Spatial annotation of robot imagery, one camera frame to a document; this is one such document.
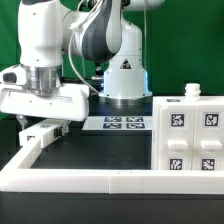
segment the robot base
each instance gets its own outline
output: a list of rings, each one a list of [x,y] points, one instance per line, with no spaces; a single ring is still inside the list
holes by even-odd
[[[147,94],[147,96],[136,99],[109,98],[100,94],[99,101],[101,103],[108,103],[113,105],[141,105],[152,102],[152,93],[150,92],[149,94]]]

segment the green background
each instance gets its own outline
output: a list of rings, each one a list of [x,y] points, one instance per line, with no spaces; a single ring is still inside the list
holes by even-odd
[[[77,7],[77,0],[61,2]],[[0,70],[19,63],[19,3],[0,1]],[[125,17],[143,29],[143,12],[125,12]],[[224,95],[224,1],[166,0],[159,9],[148,11],[146,55],[144,66],[154,95],[182,95],[192,81],[201,84],[203,94]],[[81,59],[74,59],[83,73]],[[67,56],[64,64],[65,75],[73,77]],[[91,76],[94,64],[85,64],[86,75]]]

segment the warning label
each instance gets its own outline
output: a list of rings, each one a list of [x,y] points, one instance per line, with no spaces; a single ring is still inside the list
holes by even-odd
[[[125,61],[121,65],[121,69],[131,69],[131,65],[129,64],[128,59],[125,59]]]

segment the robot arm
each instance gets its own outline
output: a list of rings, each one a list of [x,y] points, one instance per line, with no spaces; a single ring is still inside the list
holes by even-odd
[[[62,47],[66,50],[67,40],[72,40],[72,53],[109,60],[121,45],[120,16],[121,0],[99,0],[94,11],[82,14],[59,0],[21,0],[21,65],[0,73],[0,111],[84,120],[89,90],[85,85],[61,84]]]

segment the black square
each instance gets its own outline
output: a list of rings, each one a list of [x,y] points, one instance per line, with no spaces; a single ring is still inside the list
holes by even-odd
[[[144,123],[127,123],[127,129],[145,129]]]
[[[205,127],[218,127],[219,114],[205,114]]]
[[[180,102],[180,100],[178,100],[178,99],[167,99],[167,102],[169,102],[169,103],[177,103],[177,102]]]
[[[170,159],[170,170],[183,170],[183,159]]]
[[[105,117],[104,122],[121,122],[121,117]]]
[[[126,122],[144,122],[143,117],[127,117]]]
[[[121,123],[104,123],[103,129],[121,129]]]
[[[201,160],[201,170],[215,170],[216,159],[202,159]]]
[[[171,114],[171,127],[185,127],[185,114]]]

